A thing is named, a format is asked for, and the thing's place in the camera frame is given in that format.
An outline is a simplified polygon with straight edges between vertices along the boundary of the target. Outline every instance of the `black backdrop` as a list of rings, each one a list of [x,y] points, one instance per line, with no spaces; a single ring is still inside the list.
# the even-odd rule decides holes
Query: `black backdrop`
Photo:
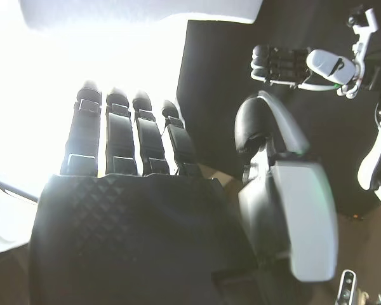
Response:
[[[357,170],[377,135],[373,111],[378,93],[354,100],[334,91],[312,92],[269,86],[250,78],[256,44],[323,48],[352,58],[357,41],[345,25],[349,9],[365,1],[264,0],[253,25],[190,21],[177,97],[199,161],[240,178],[234,146],[234,118],[244,99],[261,89],[289,108],[321,158],[338,211],[364,215],[378,205],[357,182]],[[381,27],[381,1],[373,1]],[[369,51],[381,49],[381,30]]]

